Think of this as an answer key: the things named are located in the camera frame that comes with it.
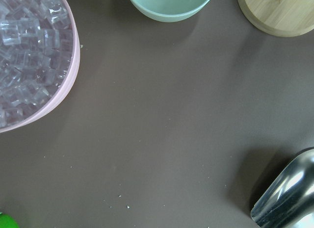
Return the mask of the clear ice cubes pile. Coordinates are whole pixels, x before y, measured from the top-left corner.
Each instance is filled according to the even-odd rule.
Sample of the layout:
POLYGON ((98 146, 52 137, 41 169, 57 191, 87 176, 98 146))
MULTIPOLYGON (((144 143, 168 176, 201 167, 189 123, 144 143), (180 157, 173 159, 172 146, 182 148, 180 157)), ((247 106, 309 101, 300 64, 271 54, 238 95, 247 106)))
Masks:
POLYGON ((0 0, 0 126, 42 109, 72 60, 73 31, 63 0, 0 0))

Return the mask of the steel ice scoop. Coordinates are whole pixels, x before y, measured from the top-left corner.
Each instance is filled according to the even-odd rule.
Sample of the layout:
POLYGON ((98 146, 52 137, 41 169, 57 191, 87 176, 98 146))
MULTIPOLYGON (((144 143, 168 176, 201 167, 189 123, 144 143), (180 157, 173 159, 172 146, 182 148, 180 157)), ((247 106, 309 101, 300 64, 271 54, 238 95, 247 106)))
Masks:
POLYGON ((314 226, 314 149, 298 154, 276 177, 250 212, 261 228, 314 226))

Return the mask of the wooden cup stand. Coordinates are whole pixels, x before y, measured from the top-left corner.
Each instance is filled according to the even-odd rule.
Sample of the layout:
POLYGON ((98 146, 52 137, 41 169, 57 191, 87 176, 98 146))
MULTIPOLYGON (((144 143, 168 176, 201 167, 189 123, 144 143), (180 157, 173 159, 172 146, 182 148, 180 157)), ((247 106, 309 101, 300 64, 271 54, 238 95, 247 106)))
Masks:
POLYGON ((314 0, 237 0, 246 19, 278 37, 295 37, 314 29, 314 0))

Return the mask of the mint green bowl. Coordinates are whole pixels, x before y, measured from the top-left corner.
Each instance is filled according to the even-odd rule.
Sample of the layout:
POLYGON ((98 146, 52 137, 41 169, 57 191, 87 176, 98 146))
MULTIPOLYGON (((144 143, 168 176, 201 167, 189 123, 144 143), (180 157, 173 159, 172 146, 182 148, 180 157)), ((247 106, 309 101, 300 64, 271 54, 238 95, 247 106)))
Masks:
POLYGON ((145 16, 159 22, 178 22, 198 13, 210 0, 130 0, 145 16))

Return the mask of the pink bowl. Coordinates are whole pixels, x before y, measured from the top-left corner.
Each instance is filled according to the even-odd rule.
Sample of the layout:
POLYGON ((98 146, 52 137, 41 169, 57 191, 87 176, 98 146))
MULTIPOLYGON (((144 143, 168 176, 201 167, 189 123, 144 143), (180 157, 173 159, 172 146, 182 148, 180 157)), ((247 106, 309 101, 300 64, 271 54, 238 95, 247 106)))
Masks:
POLYGON ((71 91, 71 89, 72 89, 72 87, 76 81, 78 71, 79 71, 79 64, 80 64, 79 35, 78 35, 78 30, 77 30, 77 26, 75 23, 73 13, 71 11, 71 8, 70 8, 67 0, 62 0, 62 2, 68 10, 69 18, 71 20, 71 25, 72 25, 72 32, 73 32, 72 59, 71 59, 67 74, 66 74, 61 86, 56 91, 56 93, 52 96, 52 98, 41 109, 39 109, 36 113, 31 115, 27 119, 15 124, 15 125, 1 128, 0 129, 1 133, 23 127, 23 126, 28 125, 30 123, 33 123, 33 122, 39 120, 40 118, 46 116, 47 114, 49 114, 66 98, 66 96, 69 94, 69 92, 71 91))

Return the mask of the green lime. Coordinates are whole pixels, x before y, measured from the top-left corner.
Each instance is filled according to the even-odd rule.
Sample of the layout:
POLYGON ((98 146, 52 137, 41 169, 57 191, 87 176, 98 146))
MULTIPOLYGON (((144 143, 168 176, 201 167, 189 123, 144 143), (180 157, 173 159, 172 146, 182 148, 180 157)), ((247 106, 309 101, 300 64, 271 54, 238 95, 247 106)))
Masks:
POLYGON ((19 228, 19 225, 11 216, 1 213, 0 228, 19 228))

